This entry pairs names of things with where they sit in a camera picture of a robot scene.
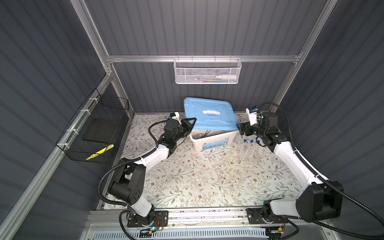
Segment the white mesh basket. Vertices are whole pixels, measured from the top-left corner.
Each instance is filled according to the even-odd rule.
[[[241,61],[239,58],[175,58],[173,67],[177,84],[236,84]]]

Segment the wire basket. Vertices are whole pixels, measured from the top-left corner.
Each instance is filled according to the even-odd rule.
[[[65,152],[69,159],[74,161],[100,163],[113,161],[115,155],[113,153],[117,153],[129,120],[128,99],[99,95],[87,110],[81,111],[83,114],[78,124],[72,129],[67,130],[67,127],[62,133],[63,136],[66,131],[70,131],[67,141],[65,143],[57,142],[56,145]],[[87,138],[88,129],[94,128],[95,122],[102,123],[100,132],[107,132],[107,140],[84,139]],[[105,122],[112,123],[112,125],[109,125],[108,129],[103,129]]]
[[[239,58],[175,58],[175,82],[177,84],[236,84],[238,83],[241,61]]]

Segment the black mounting plate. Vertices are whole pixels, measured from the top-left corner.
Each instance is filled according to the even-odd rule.
[[[272,219],[267,219],[266,220],[267,222],[265,222],[262,217],[262,209],[260,208],[255,208],[255,209],[248,208],[247,217],[248,217],[249,224],[266,224],[266,223],[281,223],[281,222],[287,223],[285,219],[281,217],[279,219],[278,216],[274,216],[272,217]]]
[[[158,224],[156,219],[157,217],[162,219],[164,222],[163,224],[163,222],[160,220],[160,225],[159,225],[160,227],[166,227],[168,225],[168,211],[155,211],[154,221],[150,226],[142,226],[137,222],[136,215],[130,214],[127,227],[153,227],[153,226],[157,227],[157,224]]]

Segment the blue lid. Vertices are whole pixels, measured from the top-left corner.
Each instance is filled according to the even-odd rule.
[[[196,118],[194,129],[235,131],[237,119],[229,102],[203,98],[184,99],[186,118]]]

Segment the white lid handle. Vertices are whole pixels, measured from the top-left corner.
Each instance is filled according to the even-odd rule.
[[[217,115],[220,115],[220,112],[218,112],[218,111],[211,111],[211,110],[204,110],[203,113],[204,114],[217,114]]]

